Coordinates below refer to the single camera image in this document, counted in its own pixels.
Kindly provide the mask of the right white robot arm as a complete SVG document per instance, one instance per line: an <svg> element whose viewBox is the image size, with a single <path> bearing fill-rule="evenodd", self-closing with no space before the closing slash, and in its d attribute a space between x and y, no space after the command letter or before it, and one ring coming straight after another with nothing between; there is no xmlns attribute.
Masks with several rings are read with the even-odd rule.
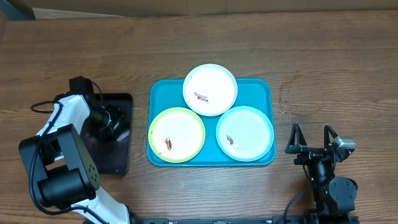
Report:
<svg viewBox="0 0 398 224"><path fill-rule="evenodd" d="M292 132L285 153L295 154L294 164L302 166L310 187L298 193L287 204L284 223L358 223L358 217L350 213L355 210L354 201L358 185L353 179L337 177L336 165L354 152L353 139L343 138L329 125L323 129L323 147L309 147L298 123L292 125ZM301 196L311 192L315 208L302 216L287 215L291 205Z"/></svg>

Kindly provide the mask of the green and pink sponge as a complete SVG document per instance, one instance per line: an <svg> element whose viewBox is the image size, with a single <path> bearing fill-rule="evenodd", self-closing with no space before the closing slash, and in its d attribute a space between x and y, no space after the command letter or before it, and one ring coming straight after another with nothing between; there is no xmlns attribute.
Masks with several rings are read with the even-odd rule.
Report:
<svg viewBox="0 0 398 224"><path fill-rule="evenodd" d="M124 129L121 131L121 133L118 135L116 138L117 142L121 142L123 139L127 138L129 136L130 130Z"/></svg>

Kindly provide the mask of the yellow-green rimmed plate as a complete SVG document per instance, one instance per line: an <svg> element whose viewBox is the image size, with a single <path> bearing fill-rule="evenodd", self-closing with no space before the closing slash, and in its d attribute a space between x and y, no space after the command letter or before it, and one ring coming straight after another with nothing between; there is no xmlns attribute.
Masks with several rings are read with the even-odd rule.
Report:
<svg viewBox="0 0 398 224"><path fill-rule="evenodd" d="M149 126L149 146L165 162L182 163L193 159L201 151L205 138L202 119L187 108L166 109Z"/></svg>

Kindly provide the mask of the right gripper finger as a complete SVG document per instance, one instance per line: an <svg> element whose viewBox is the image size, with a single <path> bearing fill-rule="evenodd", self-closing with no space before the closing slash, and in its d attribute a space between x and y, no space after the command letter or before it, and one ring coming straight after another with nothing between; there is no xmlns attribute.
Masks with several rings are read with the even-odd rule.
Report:
<svg viewBox="0 0 398 224"><path fill-rule="evenodd" d="M306 151L308 148L303 133L298 123L294 123L292 126L292 132L285 148L286 154L300 154Z"/></svg>
<svg viewBox="0 0 398 224"><path fill-rule="evenodd" d="M329 124L325 125L323 135L324 135L324 148L325 149L333 148L334 147L333 140L336 137L338 137L338 135Z"/></svg>

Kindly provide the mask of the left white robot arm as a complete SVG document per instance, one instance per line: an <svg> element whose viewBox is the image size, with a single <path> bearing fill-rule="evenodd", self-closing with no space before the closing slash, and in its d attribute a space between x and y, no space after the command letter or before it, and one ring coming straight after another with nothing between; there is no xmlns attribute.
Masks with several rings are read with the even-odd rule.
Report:
<svg viewBox="0 0 398 224"><path fill-rule="evenodd" d="M88 128L100 146L111 149L129 139L131 114L105 105L89 78L72 78L69 86L50 101L46 125L19 144L30 197L47 215L76 212L92 223L136 223L130 208L102 188L100 171L80 136Z"/></svg>

